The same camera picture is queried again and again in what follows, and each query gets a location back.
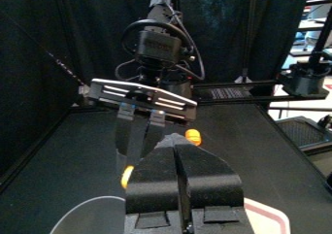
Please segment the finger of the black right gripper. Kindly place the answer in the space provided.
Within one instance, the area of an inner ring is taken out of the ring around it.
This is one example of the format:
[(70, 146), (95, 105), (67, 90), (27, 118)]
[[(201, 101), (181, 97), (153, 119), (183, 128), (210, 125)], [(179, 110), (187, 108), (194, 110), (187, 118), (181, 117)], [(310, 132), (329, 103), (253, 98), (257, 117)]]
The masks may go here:
[(119, 105), (117, 125), (117, 148), (119, 154), (127, 156), (131, 127), (135, 118), (135, 106), (127, 103)]
[(145, 142), (143, 142), (143, 154), (149, 154), (161, 139), (163, 138), (166, 128), (166, 112), (161, 110), (154, 110), (151, 112), (149, 125), (145, 134)]

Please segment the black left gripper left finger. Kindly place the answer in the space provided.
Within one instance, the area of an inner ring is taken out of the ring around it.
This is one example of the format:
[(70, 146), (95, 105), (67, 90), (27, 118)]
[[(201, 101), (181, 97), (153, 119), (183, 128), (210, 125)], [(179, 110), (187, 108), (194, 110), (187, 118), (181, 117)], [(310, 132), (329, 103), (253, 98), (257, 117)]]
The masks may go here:
[(177, 211), (179, 205), (177, 133), (166, 135), (137, 165), (126, 190), (130, 214)]

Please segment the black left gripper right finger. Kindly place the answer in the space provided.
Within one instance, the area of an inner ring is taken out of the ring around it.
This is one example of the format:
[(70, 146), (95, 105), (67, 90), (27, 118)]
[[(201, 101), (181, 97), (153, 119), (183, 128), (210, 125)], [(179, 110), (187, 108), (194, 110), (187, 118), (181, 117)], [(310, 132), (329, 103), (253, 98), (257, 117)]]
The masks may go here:
[(194, 209), (245, 205), (243, 184), (229, 163), (194, 145), (175, 146)]

